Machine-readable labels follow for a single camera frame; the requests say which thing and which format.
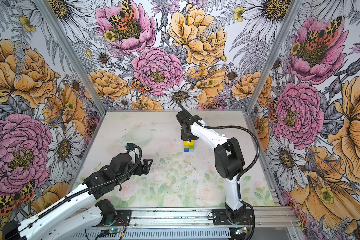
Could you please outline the yellow rectangular wood block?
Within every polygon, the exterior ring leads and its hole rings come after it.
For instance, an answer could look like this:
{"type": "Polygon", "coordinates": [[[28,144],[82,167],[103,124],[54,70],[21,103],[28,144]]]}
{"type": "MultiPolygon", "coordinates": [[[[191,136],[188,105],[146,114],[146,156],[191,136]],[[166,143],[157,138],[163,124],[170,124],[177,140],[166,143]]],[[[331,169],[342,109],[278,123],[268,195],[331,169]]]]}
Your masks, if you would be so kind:
{"type": "Polygon", "coordinates": [[[194,146],[194,141],[184,141],[184,146],[194,146]]]}

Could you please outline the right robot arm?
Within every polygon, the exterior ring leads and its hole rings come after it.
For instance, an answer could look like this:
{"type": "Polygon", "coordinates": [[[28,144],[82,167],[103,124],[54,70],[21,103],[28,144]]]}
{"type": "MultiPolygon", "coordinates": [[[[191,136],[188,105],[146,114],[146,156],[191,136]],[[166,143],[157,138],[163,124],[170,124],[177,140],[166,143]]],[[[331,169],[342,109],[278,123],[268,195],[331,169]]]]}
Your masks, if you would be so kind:
{"type": "Polygon", "coordinates": [[[238,140],[220,135],[215,129],[247,129],[241,126],[207,126],[199,116],[192,116],[186,110],[178,112],[176,119],[181,125],[183,141],[201,139],[214,150],[216,170],[225,179],[226,215],[231,223],[238,223],[246,212],[238,186],[238,176],[243,171],[245,160],[238,140]]]}

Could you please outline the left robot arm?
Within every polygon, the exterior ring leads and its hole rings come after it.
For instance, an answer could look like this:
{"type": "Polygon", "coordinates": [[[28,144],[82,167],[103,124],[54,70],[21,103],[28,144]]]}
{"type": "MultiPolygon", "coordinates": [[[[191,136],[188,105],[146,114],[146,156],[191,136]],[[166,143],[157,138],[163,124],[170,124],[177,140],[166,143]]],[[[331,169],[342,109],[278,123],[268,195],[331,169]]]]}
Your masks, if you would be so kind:
{"type": "Polygon", "coordinates": [[[142,160],[120,153],[111,163],[85,178],[65,197],[40,213],[21,222],[10,221],[3,227],[4,240],[60,240],[96,225],[126,226],[109,200],[101,198],[131,176],[147,175],[152,159],[142,160]]]}

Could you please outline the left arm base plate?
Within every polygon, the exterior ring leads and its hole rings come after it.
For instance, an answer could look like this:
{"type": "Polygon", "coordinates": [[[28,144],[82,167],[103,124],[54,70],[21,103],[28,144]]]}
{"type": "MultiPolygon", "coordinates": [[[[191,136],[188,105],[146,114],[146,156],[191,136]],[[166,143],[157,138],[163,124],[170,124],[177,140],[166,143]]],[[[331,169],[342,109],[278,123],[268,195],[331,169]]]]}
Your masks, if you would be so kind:
{"type": "Polygon", "coordinates": [[[132,210],[111,210],[103,215],[101,224],[107,227],[128,227],[132,210]]]}

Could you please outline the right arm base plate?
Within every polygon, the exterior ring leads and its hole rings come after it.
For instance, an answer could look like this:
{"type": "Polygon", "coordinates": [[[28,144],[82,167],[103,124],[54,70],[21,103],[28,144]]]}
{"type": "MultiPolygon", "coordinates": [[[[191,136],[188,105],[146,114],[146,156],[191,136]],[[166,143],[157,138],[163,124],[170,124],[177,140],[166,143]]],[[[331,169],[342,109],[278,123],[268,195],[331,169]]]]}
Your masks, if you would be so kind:
{"type": "Polygon", "coordinates": [[[215,226],[249,226],[254,223],[254,217],[254,211],[246,206],[238,210],[231,210],[230,208],[212,210],[212,220],[215,226]]]}

